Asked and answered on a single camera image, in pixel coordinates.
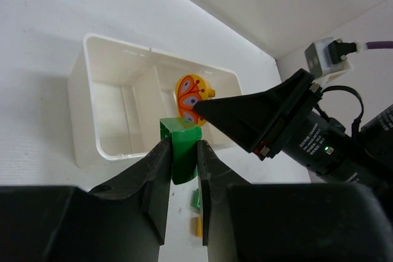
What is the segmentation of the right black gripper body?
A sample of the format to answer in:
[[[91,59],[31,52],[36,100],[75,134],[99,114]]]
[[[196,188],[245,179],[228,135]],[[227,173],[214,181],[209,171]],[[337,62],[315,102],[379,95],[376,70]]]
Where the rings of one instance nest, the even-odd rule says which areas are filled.
[[[311,112],[282,151],[325,182],[359,183],[381,194],[392,188],[392,108],[364,125],[357,140],[336,120]]]

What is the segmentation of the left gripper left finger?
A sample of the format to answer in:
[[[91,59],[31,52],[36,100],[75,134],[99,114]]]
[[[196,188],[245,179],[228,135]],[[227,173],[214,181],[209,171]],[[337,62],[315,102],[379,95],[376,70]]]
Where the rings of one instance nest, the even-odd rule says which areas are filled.
[[[158,238],[165,243],[169,191],[172,173],[171,139],[162,139],[144,158],[123,172],[95,186],[89,193],[104,199],[123,201],[141,192],[141,213]]]

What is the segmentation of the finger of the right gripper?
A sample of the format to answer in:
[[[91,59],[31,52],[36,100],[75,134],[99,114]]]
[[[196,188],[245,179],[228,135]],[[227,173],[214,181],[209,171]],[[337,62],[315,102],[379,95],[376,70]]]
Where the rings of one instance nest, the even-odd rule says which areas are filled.
[[[273,158],[322,98],[322,87],[304,69],[263,92],[210,99],[193,111],[260,160]]]

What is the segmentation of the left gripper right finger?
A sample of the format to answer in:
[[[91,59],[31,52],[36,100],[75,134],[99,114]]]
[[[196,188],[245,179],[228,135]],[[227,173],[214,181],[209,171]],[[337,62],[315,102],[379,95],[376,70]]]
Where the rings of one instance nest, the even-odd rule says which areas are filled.
[[[255,186],[228,167],[207,141],[197,143],[203,244],[255,245]]]

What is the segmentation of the green lego cube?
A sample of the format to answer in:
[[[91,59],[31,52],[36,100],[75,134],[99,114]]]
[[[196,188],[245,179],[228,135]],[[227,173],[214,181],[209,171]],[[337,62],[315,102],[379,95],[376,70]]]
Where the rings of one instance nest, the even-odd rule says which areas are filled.
[[[162,118],[160,138],[167,137],[172,145],[173,184],[193,180],[197,176],[197,142],[202,139],[201,128],[186,118]]]

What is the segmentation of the yellow butterfly lego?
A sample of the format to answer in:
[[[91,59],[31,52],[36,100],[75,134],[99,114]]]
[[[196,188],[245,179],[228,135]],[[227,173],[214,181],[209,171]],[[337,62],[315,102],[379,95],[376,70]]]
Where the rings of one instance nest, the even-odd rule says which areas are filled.
[[[175,87],[177,114],[188,121],[203,126],[206,120],[193,107],[196,103],[213,98],[216,91],[209,82],[196,74],[181,77]]]

